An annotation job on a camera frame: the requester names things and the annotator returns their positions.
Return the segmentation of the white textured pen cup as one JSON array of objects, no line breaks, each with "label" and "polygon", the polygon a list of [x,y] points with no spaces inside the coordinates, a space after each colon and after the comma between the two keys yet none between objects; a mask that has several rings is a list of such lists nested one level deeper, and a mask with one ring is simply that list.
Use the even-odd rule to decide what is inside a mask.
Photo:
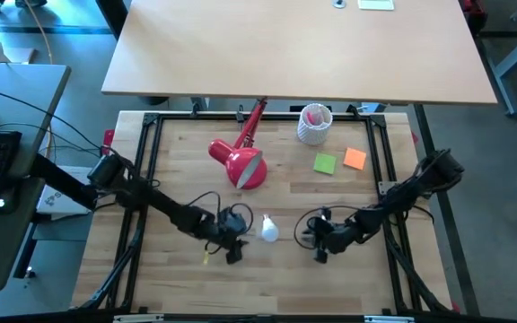
[{"label": "white textured pen cup", "polygon": [[[313,127],[309,124],[306,118],[308,111],[322,111],[325,115],[325,123],[319,127]],[[333,115],[331,111],[324,105],[319,103],[312,103],[305,106],[299,117],[297,126],[297,136],[299,140],[307,145],[323,144],[326,140],[330,126],[333,122]]]}]

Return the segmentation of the orange sticky note pad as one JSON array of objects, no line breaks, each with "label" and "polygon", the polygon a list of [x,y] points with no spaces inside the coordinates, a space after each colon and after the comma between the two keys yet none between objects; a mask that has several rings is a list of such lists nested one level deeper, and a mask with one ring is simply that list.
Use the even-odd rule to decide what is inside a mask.
[{"label": "orange sticky note pad", "polygon": [[346,148],[345,157],[343,159],[343,164],[347,167],[363,170],[365,165],[367,153],[354,149],[354,148]]}]

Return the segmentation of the silver metal bracket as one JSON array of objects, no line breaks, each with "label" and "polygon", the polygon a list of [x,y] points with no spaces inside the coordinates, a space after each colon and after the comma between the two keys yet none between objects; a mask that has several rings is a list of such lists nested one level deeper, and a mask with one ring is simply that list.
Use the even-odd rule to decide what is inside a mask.
[{"label": "silver metal bracket", "polygon": [[364,323],[416,323],[416,321],[412,317],[365,315]]},{"label": "silver metal bracket", "polygon": [[128,314],[117,315],[112,323],[159,323],[164,321],[163,314]]}]

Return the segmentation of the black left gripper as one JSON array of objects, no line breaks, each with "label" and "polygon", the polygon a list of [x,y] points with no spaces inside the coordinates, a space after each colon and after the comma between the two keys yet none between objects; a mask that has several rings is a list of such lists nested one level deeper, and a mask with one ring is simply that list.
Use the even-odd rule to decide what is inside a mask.
[{"label": "black left gripper", "polygon": [[207,240],[205,251],[214,255],[220,249],[226,250],[226,262],[228,265],[242,260],[242,247],[249,244],[240,239],[249,230],[249,225],[240,213],[233,211],[233,206],[225,207],[218,213],[214,222],[205,219],[201,223],[200,236]]}]

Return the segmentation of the small red clamp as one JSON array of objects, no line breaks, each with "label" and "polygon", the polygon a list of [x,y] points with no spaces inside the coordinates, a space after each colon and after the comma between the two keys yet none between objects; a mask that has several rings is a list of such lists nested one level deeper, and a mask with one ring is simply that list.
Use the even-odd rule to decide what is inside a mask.
[{"label": "small red clamp", "polygon": [[108,129],[104,132],[103,141],[102,141],[102,148],[101,148],[101,154],[105,155],[109,153],[111,144],[113,142],[115,130],[114,129]]}]

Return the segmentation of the black computer mouse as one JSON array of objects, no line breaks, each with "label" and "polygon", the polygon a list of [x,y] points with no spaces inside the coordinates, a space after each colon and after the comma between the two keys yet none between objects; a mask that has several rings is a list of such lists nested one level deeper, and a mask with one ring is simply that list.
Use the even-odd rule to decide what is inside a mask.
[{"label": "black computer mouse", "polygon": [[17,207],[15,188],[0,188],[0,214],[11,214]]}]

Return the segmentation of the green sticky note pad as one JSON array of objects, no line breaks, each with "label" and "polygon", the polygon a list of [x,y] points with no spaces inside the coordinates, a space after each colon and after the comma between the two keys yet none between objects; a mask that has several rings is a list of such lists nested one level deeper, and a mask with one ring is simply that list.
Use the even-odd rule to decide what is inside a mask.
[{"label": "green sticky note pad", "polygon": [[333,175],[335,172],[337,158],[325,153],[317,153],[313,164],[313,169],[320,173]]}]

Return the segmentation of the red desk lamp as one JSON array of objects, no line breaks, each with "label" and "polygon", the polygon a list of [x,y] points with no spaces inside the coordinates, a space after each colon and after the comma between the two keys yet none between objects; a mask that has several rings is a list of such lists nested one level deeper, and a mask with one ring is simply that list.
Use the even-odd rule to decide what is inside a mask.
[{"label": "red desk lamp", "polygon": [[241,133],[234,144],[215,139],[208,146],[209,155],[224,166],[228,179],[237,189],[258,188],[266,180],[267,164],[263,152],[253,146],[266,106],[267,98],[257,101],[250,117],[242,123]]}]

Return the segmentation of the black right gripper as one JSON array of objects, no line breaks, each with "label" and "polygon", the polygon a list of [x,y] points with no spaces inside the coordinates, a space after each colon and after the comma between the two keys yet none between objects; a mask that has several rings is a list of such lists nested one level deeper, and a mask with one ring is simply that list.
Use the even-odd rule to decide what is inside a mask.
[{"label": "black right gripper", "polygon": [[352,243],[362,244],[364,233],[354,222],[332,223],[322,217],[312,217],[311,227],[301,233],[301,244],[314,250],[314,260],[321,264],[328,261],[328,253],[339,254]]}]

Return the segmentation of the large beige wooden desk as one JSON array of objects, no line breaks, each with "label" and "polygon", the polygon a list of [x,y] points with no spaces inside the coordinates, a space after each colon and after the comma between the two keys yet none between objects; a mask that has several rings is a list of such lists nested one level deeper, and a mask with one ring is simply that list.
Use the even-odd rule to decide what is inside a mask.
[{"label": "large beige wooden desk", "polygon": [[106,94],[493,104],[457,0],[133,0]]}]

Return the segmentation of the white printed box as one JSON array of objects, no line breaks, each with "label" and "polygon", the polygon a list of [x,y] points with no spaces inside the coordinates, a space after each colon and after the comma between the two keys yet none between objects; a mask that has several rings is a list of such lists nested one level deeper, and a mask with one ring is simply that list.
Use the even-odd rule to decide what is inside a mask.
[{"label": "white printed box", "polygon": [[[79,166],[60,166],[60,169],[77,179],[84,185],[89,183],[87,175],[91,168]],[[48,215],[52,221],[60,218],[88,214],[90,210],[78,203],[72,198],[46,185],[41,193],[36,208],[39,214]]]}]

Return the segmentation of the white lightbulb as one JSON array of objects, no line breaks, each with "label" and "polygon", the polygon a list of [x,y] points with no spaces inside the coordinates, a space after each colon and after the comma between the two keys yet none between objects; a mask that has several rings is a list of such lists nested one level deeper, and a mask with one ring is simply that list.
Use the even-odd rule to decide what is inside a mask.
[{"label": "white lightbulb", "polygon": [[266,242],[275,242],[279,237],[279,229],[269,214],[262,215],[261,238]]}]

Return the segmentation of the white paper sheet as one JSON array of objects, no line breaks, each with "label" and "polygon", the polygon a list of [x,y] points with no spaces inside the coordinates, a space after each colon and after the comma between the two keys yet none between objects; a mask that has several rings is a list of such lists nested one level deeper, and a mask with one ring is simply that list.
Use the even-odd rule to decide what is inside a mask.
[{"label": "white paper sheet", "polygon": [[394,0],[358,0],[361,10],[393,11]]}]

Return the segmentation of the grey side desk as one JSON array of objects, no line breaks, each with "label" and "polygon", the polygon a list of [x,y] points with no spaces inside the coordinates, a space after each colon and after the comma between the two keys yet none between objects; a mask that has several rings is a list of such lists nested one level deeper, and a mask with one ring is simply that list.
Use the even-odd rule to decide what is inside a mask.
[{"label": "grey side desk", "polygon": [[66,65],[0,64],[0,125],[16,123],[15,130],[22,133],[20,148],[9,169],[10,177],[22,180],[16,190],[17,208],[11,214],[0,214],[0,290],[13,270],[45,187],[43,179],[28,179],[26,175],[38,155],[70,73]]}]

